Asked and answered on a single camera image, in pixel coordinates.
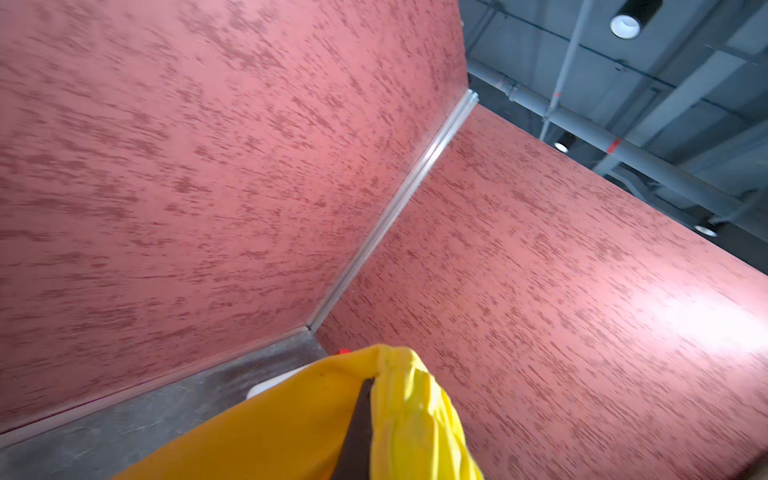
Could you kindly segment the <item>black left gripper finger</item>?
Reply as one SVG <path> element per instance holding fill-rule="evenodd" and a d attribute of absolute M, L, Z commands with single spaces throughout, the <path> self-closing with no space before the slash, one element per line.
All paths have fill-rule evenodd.
<path fill-rule="evenodd" d="M 374 378 L 369 378 L 361 385 L 346 436 L 331 475 L 332 480 L 368 480 L 370 478 L 373 439 L 371 392 L 374 382 Z"/>

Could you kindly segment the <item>yellow shorts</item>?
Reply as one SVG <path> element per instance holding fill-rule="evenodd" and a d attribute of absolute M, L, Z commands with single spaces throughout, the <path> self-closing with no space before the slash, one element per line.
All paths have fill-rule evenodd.
<path fill-rule="evenodd" d="M 364 380 L 369 479 L 480 479 L 445 390 L 417 353 L 374 345 L 319 360 L 128 467 L 121 479 L 331 479 Z"/>

